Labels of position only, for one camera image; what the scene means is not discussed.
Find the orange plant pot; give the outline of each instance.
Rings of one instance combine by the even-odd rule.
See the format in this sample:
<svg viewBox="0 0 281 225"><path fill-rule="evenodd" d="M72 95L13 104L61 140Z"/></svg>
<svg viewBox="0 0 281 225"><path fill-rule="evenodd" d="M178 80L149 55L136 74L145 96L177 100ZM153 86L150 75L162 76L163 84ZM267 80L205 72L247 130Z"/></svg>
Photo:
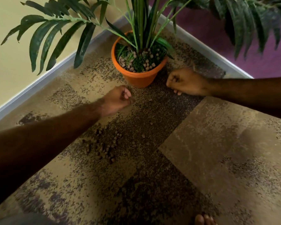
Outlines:
<svg viewBox="0 0 281 225"><path fill-rule="evenodd" d="M125 80L133 87L136 88L145 88L149 86L154 78L156 77L157 73L165 66L167 63L168 57L165 56L165 58L162 60L162 62L153 68L152 70L148 72L130 72L126 69L123 69L120 64L117 62L116 56L115 56L115 48L116 44L119 42L121 37L119 37L113 44L112 49L111 49L111 59L116 67L116 69L123 74Z"/></svg>

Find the pot rim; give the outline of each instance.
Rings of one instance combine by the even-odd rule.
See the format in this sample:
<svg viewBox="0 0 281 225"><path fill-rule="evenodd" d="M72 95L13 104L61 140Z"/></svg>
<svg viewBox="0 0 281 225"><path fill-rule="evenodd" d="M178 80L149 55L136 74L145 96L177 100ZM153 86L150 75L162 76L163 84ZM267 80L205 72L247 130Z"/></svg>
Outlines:
<svg viewBox="0 0 281 225"><path fill-rule="evenodd" d="M131 71L128 71L124 68L122 68L120 66L120 64L117 62L116 60L116 57L115 57L115 48L116 48L116 44L120 41L121 37L118 37L118 39L114 42L113 46L112 46L112 49L111 49L111 59L112 59L112 62L114 64L114 66L116 67L116 69L118 69L122 74L126 75L126 76L130 76L130 77L133 77L133 78L145 78L145 77L148 77L148 76L152 76L156 73L158 73L166 64L167 60L168 60L168 57L165 56L164 59L162 60L162 62L156 66L155 68L153 68L152 70L148 71L148 72L131 72Z"/></svg>

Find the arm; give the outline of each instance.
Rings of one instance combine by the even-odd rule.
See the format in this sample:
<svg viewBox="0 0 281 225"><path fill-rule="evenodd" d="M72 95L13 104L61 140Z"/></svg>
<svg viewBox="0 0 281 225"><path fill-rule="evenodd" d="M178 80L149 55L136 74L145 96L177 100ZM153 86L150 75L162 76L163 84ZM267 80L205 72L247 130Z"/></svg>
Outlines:
<svg viewBox="0 0 281 225"><path fill-rule="evenodd" d="M169 75L167 86L179 95L213 96L281 118L281 78L208 79L184 68Z"/></svg>
<svg viewBox="0 0 281 225"><path fill-rule="evenodd" d="M124 86L115 87L94 103L0 132L0 203L101 117L131 104L130 97Z"/></svg>

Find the fist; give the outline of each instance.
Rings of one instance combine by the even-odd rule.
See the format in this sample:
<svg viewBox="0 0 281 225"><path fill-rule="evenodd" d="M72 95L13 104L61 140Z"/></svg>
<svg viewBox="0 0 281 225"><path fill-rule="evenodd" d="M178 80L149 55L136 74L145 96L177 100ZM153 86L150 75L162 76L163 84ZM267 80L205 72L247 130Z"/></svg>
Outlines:
<svg viewBox="0 0 281 225"><path fill-rule="evenodd" d="M206 96L209 93L208 79L189 68L172 71L168 77L167 86L178 95L186 93Z"/></svg>
<svg viewBox="0 0 281 225"><path fill-rule="evenodd" d="M133 102L131 92L124 85L114 87L102 98L101 117L115 114Z"/></svg>

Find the forearm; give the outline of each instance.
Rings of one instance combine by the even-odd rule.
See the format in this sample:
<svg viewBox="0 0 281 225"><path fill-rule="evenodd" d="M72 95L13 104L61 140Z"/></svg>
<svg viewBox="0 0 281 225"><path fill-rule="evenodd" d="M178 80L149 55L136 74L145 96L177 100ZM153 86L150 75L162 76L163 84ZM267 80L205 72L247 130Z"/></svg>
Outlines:
<svg viewBox="0 0 281 225"><path fill-rule="evenodd" d="M208 79L205 95L281 118L281 78Z"/></svg>
<svg viewBox="0 0 281 225"><path fill-rule="evenodd" d="M100 118L100 101L0 132L0 203Z"/></svg>

